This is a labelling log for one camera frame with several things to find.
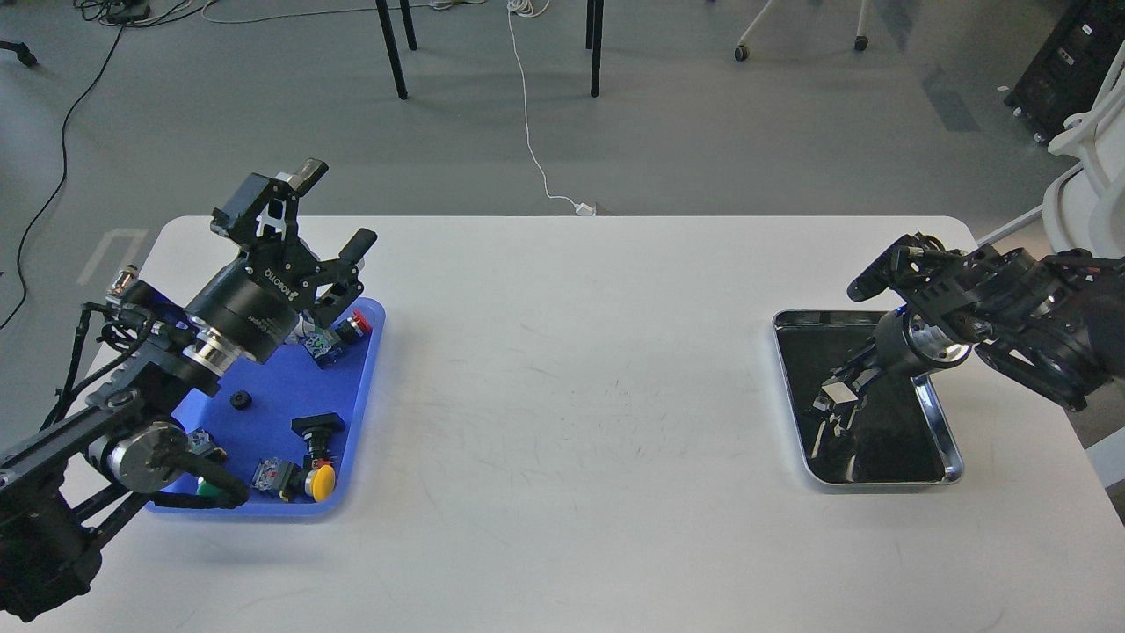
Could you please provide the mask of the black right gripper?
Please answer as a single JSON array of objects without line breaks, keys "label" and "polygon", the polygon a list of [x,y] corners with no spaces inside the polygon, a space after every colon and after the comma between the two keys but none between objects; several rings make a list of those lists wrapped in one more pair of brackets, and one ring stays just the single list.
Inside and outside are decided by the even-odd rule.
[{"label": "black right gripper", "polygon": [[831,414],[831,406],[855,404],[881,377],[929,376],[962,364],[972,345],[953,341],[910,309],[889,311],[878,322],[867,345],[835,369],[835,381],[821,385],[812,412]]}]

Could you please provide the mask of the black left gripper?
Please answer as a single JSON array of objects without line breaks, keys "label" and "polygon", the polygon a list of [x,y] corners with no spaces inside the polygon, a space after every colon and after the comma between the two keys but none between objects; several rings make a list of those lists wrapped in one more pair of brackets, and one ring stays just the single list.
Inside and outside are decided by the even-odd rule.
[{"label": "black left gripper", "polygon": [[186,358],[202,367],[230,367],[242,355],[266,363],[302,317],[330,327],[362,292],[359,272],[376,232],[357,229],[325,261],[298,236],[299,200],[327,171],[325,161],[307,159],[290,175],[252,173],[213,209],[210,229],[236,242],[240,255],[186,306],[200,329]]}]

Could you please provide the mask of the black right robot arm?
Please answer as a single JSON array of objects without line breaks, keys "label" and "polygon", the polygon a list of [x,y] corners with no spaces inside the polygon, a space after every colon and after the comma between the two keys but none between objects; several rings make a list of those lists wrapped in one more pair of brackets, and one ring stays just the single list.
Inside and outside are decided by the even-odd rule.
[{"label": "black right robot arm", "polygon": [[1122,379],[1120,257],[1071,248],[1036,259],[991,245],[948,250],[904,234],[848,286],[863,302],[893,291],[903,305],[820,385],[811,412],[846,424],[879,378],[929,376],[969,353],[1066,409]]}]

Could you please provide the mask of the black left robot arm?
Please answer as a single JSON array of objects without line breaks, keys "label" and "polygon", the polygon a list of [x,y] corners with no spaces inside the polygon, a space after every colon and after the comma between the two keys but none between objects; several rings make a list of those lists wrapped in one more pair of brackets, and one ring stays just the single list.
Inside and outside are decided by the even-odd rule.
[{"label": "black left robot arm", "polygon": [[374,230],[327,260],[299,236],[299,201],[326,171],[310,157],[292,173],[246,177],[210,221],[237,256],[184,306],[136,266],[82,306],[74,353],[96,313],[116,356],[82,381],[68,376],[40,431],[3,450],[4,612],[30,622],[89,593],[102,549],[147,504],[228,510],[250,499],[174,410],[189,394],[220,391],[241,358],[266,363],[302,325],[332,331],[363,291]]}]

